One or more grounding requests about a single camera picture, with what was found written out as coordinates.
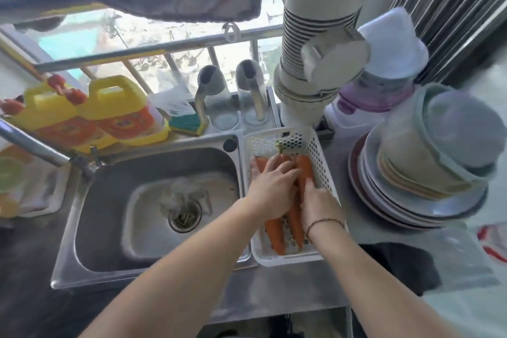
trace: yellow plastic bottle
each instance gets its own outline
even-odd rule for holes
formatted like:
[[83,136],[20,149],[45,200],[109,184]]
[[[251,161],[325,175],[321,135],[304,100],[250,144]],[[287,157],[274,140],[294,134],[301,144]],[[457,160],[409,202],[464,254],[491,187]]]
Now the yellow plastic bottle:
[[100,149],[116,143],[95,123],[79,116],[74,105],[47,83],[26,89],[23,97],[25,107],[9,121],[42,140],[81,152],[90,152],[91,145]]
[[169,134],[167,120],[144,91],[122,75],[92,80],[88,99],[75,107],[79,115],[131,146],[160,142]]

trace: purple lid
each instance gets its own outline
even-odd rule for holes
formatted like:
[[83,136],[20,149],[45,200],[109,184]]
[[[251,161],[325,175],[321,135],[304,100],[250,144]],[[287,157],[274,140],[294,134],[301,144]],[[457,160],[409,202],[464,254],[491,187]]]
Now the purple lid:
[[340,88],[337,107],[347,115],[356,110],[387,112],[413,93],[413,78],[383,79],[363,72],[361,77]]

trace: orange label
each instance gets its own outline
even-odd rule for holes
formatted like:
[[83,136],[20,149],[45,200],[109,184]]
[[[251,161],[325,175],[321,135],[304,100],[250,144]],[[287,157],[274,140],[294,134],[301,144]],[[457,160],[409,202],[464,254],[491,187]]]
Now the orange label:
[[95,123],[114,138],[123,140],[148,136],[162,129],[161,124],[155,121],[149,105],[141,111],[97,120]]
[[95,123],[80,116],[42,127],[35,133],[43,140],[66,148],[76,147],[103,136],[102,131],[97,128]]

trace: sink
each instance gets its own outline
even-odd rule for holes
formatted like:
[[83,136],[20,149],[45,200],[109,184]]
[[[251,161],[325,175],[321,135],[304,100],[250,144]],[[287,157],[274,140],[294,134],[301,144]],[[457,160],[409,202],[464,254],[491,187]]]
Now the sink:
[[[131,280],[216,219],[243,196],[241,146],[240,130],[176,140],[79,176],[51,286]],[[254,262],[248,246],[236,268]]]

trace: bracelet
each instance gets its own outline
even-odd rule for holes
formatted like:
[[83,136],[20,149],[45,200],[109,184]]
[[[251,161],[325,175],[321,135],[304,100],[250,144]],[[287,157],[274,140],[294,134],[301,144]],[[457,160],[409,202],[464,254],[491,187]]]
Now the bracelet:
[[310,233],[310,229],[315,226],[317,223],[320,223],[320,222],[327,222],[327,221],[333,221],[333,222],[338,222],[340,224],[340,226],[343,227],[344,230],[346,230],[345,228],[345,225],[343,224],[343,222],[341,220],[337,220],[337,219],[334,219],[334,218],[324,218],[324,219],[319,219],[319,220],[316,220],[314,221],[311,225],[308,226],[308,229],[306,231],[306,237],[308,238],[308,240],[312,242],[312,240],[310,239],[310,236],[308,235]]

